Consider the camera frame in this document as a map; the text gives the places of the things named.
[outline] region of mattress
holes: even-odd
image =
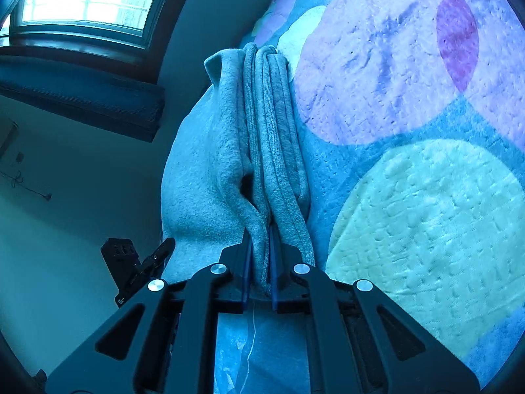
[[[273,0],[251,41],[288,59],[316,264],[371,280],[485,386],[525,329],[525,31],[507,1]],[[242,330],[239,351],[255,311]],[[216,390],[242,392],[228,378]]]

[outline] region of blue fabric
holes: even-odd
[[[0,94],[128,137],[152,142],[164,88],[91,68],[0,56]]]
[[[192,277],[217,262],[222,249],[240,243],[246,229],[253,242],[251,297],[260,298],[268,292],[270,212],[283,242],[314,264],[286,59],[271,46],[249,43],[217,53],[205,66],[213,85],[183,120],[164,170],[163,231],[177,246],[163,278],[176,283]],[[252,306],[219,318],[215,392],[305,392],[303,315]]]
[[[388,1],[392,2],[392,11],[385,8]],[[452,7],[457,12],[447,13]],[[460,19],[474,19],[479,37],[479,48],[478,44],[472,46],[477,49],[474,57],[465,38],[469,37],[470,24],[465,22],[458,29],[465,30],[464,34],[454,32],[454,60],[462,64],[463,73],[474,73],[472,78],[463,78],[464,84],[458,81],[463,74],[457,74],[453,64],[446,60],[450,49],[438,48],[439,41],[434,36],[437,30],[443,34],[455,23],[438,25],[439,19],[442,22],[447,16],[459,24]],[[290,88],[311,192],[307,226],[319,267],[326,268],[330,239],[345,200],[389,150],[422,141],[463,141],[490,152],[525,187],[522,120],[512,112],[515,102],[523,100],[523,87],[515,86],[523,81],[509,75],[523,72],[523,67],[521,62],[509,63],[515,57],[506,57],[507,53],[522,53],[523,27],[505,0],[273,0],[241,45],[249,41],[276,46],[290,62],[295,60],[295,77],[290,79]],[[426,52],[419,59],[421,48]],[[427,58],[434,54],[438,56],[436,60]],[[425,78],[425,71],[435,74]],[[440,89],[440,85],[450,84],[448,75],[454,81],[452,88]],[[500,79],[501,88],[486,87],[492,78]],[[367,83],[381,87],[368,90]],[[417,84],[419,91],[406,87],[411,84]],[[502,97],[500,90],[504,88],[513,90],[510,97],[496,101],[494,96]],[[385,98],[390,90],[402,91],[392,94],[398,100]],[[371,97],[368,107],[359,106],[359,101],[366,101],[363,96]],[[410,101],[411,96],[416,97],[414,101]],[[419,117],[425,116],[425,108],[433,104],[423,103],[421,99],[425,96],[443,100],[437,115],[417,128],[406,128],[417,125]],[[487,98],[492,98],[492,106],[486,103]],[[390,110],[387,117],[389,122],[392,117],[393,129],[380,115],[374,116],[382,114],[385,107]],[[416,115],[407,121],[403,118],[406,111],[414,111]],[[491,116],[491,111],[497,112],[497,119]],[[394,132],[403,123],[401,133]],[[359,135],[366,140],[355,139]],[[461,356],[482,387],[501,368],[525,329],[525,311],[518,306],[494,327],[479,332],[476,345],[466,356]],[[460,315],[464,320],[479,318]],[[272,368],[273,375],[277,374],[272,364],[267,366]]]

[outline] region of black bracket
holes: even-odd
[[[141,263],[131,240],[109,238],[104,243],[100,251],[119,288],[119,294],[115,296],[115,302],[119,308],[142,289],[152,277],[161,276],[164,263],[174,250],[175,240],[167,238]]]
[[[304,313],[311,393],[479,394],[476,376],[368,280],[339,283],[270,230],[272,302]],[[217,318],[249,296],[251,241],[171,286],[148,280],[50,376],[48,394],[212,394]]]

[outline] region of wall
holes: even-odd
[[[31,374],[49,374],[116,311],[100,246],[108,237],[131,238],[143,254],[157,246],[162,171],[207,85],[203,62],[237,46],[269,2],[187,0],[159,78],[166,107],[152,144],[0,97],[0,114],[21,131],[0,169],[53,193],[46,202],[0,178],[0,329]],[[17,151],[25,159],[11,166]]]
[[[117,310],[104,241],[130,238],[143,256],[158,246],[158,190],[24,131],[0,170],[52,193],[47,202],[0,177],[0,328],[31,374],[49,374]]]

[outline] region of folded towel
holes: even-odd
[[[205,61],[212,86],[180,125],[162,180],[163,232],[177,242],[163,274],[168,282],[217,262],[246,228],[255,286],[268,294],[271,218],[283,242],[314,265],[305,225],[308,183],[286,65],[273,46],[253,43]]]

